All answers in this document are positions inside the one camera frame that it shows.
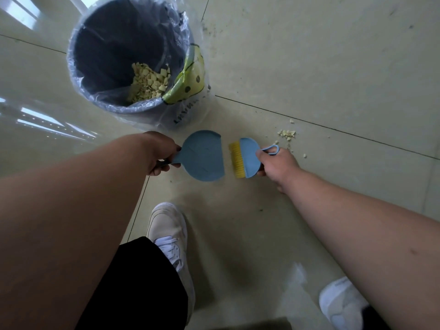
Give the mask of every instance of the hand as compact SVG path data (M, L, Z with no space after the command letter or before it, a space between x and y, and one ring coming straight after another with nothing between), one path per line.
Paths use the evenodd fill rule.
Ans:
M268 150L269 153L276 151L276 148ZM280 148L277 155L269 155L262 150L258 150L256 157L262 163L262 170L260 170L258 176L267 176L272 181L278 184L278 191L284 193L283 184L289 180L289 177L300 171L301 168L296 161L295 157L289 152L289 150Z
M173 139L165 134L149 131L142 134L142 137L147 143L148 149L151 150L151 163L150 163L150 176L159 176L162 171L167 172L170 170L169 165L164 165L160 168L154 169L158 160L172 161L174 155L181 150L181 147L177 145ZM180 163L172 165L176 168L180 167Z

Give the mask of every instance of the shoelace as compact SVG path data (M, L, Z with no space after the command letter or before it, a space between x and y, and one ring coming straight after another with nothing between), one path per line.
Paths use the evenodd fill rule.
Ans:
M166 258L168 258L168 260L174 266L176 271L179 272L184 266L184 263L180 259L180 251L179 251L179 247L175 243L176 241L177 238L172 238L171 236L165 236L156 239L154 241L154 244L156 244L159 247L159 249L162 250Z

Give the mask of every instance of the trash can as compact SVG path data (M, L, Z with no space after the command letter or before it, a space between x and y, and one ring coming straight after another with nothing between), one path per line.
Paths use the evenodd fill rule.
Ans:
M81 18L67 52L76 90L141 129L173 129L204 113L211 87L190 19L164 0L101 0ZM160 98L132 104L133 63L171 70Z

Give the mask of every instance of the white sneaker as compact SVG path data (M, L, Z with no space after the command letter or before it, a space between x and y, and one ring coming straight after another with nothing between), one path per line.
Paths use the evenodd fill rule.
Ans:
M162 250L179 274L188 295L188 324L194 311L195 291L187 265L188 233L183 213L168 202L157 205L151 213L146 236Z
M338 330L362 330L366 299L347 277L326 286L319 295L322 313Z

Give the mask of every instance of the blue dustpan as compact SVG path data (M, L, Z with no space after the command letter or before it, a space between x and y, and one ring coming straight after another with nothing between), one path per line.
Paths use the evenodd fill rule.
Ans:
M202 182L212 182L224 176L220 134L203 130L191 134L173 161L158 161L156 167L181 163L187 173Z

